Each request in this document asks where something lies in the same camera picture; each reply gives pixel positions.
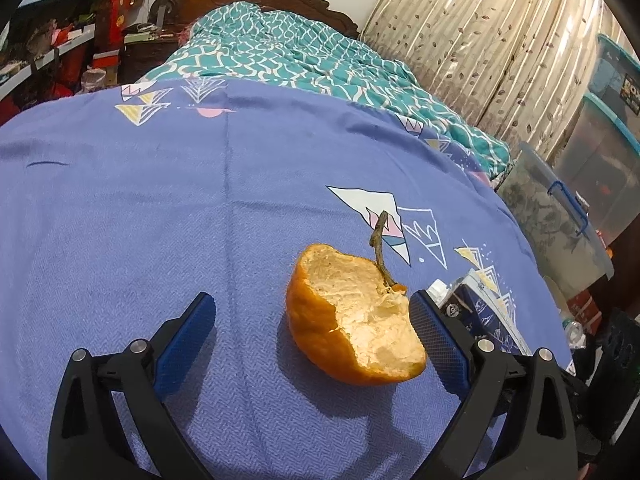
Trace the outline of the orange peel with stem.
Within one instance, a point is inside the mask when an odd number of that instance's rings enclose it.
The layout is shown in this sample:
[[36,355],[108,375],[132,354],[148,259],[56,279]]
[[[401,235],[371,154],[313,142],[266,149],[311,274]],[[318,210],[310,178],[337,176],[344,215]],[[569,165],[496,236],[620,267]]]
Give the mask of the orange peel with stem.
[[286,291],[291,336],[306,358],[330,377],[355,386],[408,382],[421,375],[427,354],[410,322],[404,285],[386,269],[387,211],[376,219],[375,259],[312,244],[299,256]]

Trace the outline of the clear bin blue lid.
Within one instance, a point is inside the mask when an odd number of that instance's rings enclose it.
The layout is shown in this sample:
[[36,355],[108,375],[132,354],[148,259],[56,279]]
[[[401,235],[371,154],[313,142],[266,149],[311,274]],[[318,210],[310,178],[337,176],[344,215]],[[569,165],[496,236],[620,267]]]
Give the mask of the clear bin blue lid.
[[575,193],[527,143],[518,148],[498,195],[514,215],[534,253],[539,273],[565,299],[612,278],[610,256]]

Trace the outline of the cluttered wall shelf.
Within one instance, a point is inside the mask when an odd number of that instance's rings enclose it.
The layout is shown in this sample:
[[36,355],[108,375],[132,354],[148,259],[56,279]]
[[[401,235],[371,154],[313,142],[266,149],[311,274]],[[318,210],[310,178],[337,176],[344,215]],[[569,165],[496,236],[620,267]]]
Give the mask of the cluttered wall shelf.
[[125,30],[143,0],[24,0],[1,35],[1,121],[117,82]]

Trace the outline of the dark blue milk carton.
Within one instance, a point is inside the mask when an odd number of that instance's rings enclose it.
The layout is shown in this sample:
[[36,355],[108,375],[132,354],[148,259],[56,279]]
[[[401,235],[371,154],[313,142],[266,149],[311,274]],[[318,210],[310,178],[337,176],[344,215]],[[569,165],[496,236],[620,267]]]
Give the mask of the dark blue milk carton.
[[459,320],[476,339],[489,339],[502,352],[533,354],[491,281],[480,271],[469,270],[450,285],[435,280],[426,291],[443,314]]

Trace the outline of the teal patterned blanket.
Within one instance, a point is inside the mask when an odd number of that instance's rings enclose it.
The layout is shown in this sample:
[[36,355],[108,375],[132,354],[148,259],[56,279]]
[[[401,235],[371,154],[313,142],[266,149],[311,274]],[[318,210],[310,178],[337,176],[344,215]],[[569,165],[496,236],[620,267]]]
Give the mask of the teal patterned blanket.
[[266,12],[245,1],[210,11],[191,25],[186,43],[142,79],[205,76],[246,78],[382,108],[457,142],[491,178],[511,161],[504,142],[428,93],[405,63],[293,12]]

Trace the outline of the beige leaf pattern curtain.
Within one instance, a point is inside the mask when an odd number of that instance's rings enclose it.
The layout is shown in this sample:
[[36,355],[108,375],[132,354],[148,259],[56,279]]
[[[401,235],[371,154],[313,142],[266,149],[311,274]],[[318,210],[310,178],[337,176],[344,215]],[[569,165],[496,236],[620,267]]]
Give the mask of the beige leaf pattern curtain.
[[582,100],[597,38],[632,49],[604,0],[378,0],[362,39],[511,148],[549,158]]

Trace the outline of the upper teal lid bin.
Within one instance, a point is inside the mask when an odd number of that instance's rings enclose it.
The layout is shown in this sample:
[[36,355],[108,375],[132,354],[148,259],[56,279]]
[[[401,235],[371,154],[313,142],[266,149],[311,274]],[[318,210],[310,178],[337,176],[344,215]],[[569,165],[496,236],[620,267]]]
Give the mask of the upper teal lid bin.
[[603,34],[597,36],[598,55],[588,89],[639,137],[639,63]]

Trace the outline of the carved wooden headboard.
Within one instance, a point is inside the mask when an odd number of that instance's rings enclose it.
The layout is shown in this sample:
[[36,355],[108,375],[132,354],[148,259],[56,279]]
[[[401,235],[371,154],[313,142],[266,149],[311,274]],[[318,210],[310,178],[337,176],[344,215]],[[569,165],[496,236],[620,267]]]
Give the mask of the carved wooden headboard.
[[359,36],[358,25],[345,13],[332,10],[326,0],[155,0],[149,10],[149,21],[160,29],[180,32],[209,11],[237,1],[257,4],[264,12],[293,12],[329,25],[346,37]]

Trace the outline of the purple patterned bedsheet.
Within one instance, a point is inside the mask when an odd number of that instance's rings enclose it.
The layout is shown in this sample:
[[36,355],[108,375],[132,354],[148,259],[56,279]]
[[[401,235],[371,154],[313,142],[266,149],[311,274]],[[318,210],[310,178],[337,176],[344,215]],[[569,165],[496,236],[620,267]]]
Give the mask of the purple patterned bedsheet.
[[410,290],[483,271],[530,348],[572,358],[518,224],[466,148],[414,119],[242,79],[44,103],[1,129],[1,426],[38,476],[72,352],[119,352],[199,292],[213,333],[168,408],[218,479],[405,479],[458,406],[434,370],[334,382],[292,343],[298,255],[384,260]]

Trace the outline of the clear bin teal lid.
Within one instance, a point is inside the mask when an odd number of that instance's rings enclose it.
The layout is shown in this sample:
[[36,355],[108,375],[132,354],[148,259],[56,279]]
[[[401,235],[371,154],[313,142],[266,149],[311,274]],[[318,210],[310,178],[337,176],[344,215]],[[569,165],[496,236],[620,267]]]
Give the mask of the clear bin teal lid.
[[582,196],[590,223],[611,244],[639,214],[639,141],[591,92],[582,97],[570,125],[554,172]]

